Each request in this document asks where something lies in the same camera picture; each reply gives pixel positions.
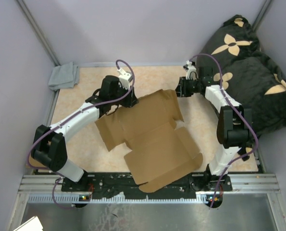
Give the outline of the brown cardboard box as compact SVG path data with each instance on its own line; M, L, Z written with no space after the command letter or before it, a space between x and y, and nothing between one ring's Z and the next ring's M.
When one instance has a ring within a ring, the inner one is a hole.
M197 170L203 155L185 127L174 90L145 95L132 108L119 108L96 121L108 151L125 143L124 156L135 183L144 193L153 193Z

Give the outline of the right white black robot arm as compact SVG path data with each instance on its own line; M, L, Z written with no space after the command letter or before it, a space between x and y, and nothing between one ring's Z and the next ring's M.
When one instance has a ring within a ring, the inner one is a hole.
M218 151L203 172L203 176L191 182L195 191L215 190L228 183L227 170L236 153L244 153L246 143L251 132L243 122L241 114L247 122L251 122L251 109L242 106L231 98L223 88L213 81L213 77L199 77L193 62L188 61L183 68L186 76L180 77L175 89L177 97L190 97L200 93L213 106L218 124L216 130L217 140L220 144Z

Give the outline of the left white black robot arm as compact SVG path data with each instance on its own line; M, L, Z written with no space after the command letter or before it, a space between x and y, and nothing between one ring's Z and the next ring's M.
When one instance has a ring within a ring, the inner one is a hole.
M66 144L81 129L108 115L111 108L131 108L138 99L134 92L135 78L126 72L119 76L107 75L91 97L63 120L36 129L30 156L49 170L68 178L78 191L88 187L85 171L68 158Z

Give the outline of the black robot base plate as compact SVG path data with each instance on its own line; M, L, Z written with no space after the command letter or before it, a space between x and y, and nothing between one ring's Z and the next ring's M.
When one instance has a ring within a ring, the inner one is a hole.
M123 194L129 201L171 201L182 199L197 199L198 192L210 192L206 203L217 208L223 201L223 193L231 192L232 185L228 175L223 177L211 175L209 171L190 173L155 192L142 192L135 184L132 175L126 173L86 173L79 182L68 178L63 179L62 192L78 193L87 192L80 201L90 199L111 199Z

